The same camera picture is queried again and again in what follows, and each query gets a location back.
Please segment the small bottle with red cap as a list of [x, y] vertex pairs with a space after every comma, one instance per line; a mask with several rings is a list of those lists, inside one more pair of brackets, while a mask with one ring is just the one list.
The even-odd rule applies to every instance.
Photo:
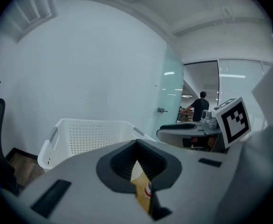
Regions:
[[144, 194], [148, 198], [151, 198], [151, 196], [152, 196], [151, 188], [152, 188], [152, 184], [151, 184], [151, 182], [148, 182], [144, 188]]

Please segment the white perforated plastic basket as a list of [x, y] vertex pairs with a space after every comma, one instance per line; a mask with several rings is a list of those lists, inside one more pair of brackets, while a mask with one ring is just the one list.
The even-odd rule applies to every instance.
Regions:
[[126, 121], [61, 119], [45, 140], [37, 162], [48, 172], [74, 155], [135, 139], [154, 141]]

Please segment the frosted glass door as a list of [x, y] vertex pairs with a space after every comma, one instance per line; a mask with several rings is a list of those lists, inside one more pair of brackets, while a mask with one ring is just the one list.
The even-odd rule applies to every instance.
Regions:
[[161, 96], [158, 107], [165, 108], [168, 112], [159, 113], [154, 129], [162, 125], [176, 123], [180, 102], [182, 99], [184, 64], [180, 57], [170, 46], [167, 46], [166, 57], [161, 77]]

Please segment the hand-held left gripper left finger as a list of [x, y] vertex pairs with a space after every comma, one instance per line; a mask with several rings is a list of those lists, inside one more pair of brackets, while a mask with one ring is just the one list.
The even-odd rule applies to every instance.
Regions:
[[127, 142], [121, 142], [72, 156], [30, 183], [20, 194], [31, 208], [57, 180], [71, 183], [48, 220], [56, 224], [150, 224], [135, 194], [112, 191], [98, 178], [97, 162]]

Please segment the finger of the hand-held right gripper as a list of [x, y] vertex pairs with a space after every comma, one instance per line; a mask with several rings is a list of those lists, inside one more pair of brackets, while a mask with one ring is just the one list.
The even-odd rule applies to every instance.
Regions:
[[170, 125], [162, 125], [160, 129], [193, 129], [196, 127], [196, 124], [193, 122], [182, 122]]
[[191, 148], [192, 138], [205, 137], [205, 132], [201, 126], [174, 127], [159, 129], [156, 136], [163, 143], [181, 148]]

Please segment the person's right hand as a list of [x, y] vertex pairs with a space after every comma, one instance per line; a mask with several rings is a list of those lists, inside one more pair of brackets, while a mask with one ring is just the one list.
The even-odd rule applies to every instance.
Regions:
[[210, 151], [216, 142], [214, 136], [192, 137], [191, 148], [197, 151]]

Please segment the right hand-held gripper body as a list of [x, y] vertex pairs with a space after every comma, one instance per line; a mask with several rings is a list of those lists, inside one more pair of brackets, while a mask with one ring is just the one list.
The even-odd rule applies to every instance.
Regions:
[[218, 128], [209, 129], [203, 125], [206, 135], [221, 134], [224, 148], [228, 149], [251, 131], [248, 113], [242, 97], [230, 98], [211, 110], [217, 119]]

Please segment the glass office partition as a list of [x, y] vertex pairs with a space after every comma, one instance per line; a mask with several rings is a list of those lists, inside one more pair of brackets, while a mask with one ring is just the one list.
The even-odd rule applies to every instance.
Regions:
[[219, 100], [222, 104], [230, 98], [242, 97], [251, 125], [262, 127], [264, 115], [252, 95], [252, 90], [270, 70], [272, 64], [247, 59], [220, 59]]

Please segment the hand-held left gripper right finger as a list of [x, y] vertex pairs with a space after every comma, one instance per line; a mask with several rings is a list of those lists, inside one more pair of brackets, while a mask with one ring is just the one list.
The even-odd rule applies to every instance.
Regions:
[[216, 214], [235, 172], [235, 148], [225, 154], [137, 140], [137, 160], [152, 184], [149, 213], [136, 224], [219, 224]]

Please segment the wooden table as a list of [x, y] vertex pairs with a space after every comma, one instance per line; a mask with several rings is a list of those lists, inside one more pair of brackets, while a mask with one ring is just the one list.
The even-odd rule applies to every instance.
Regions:
[[151, 201], [151, 198], [146, 197], [144, 194], [144, 188], [148, 182], [149, 179], [144, 172], [142, 172], [138, 178], [131, 181], [136, 187], [136, 198], [146, 213], [149, 213]]

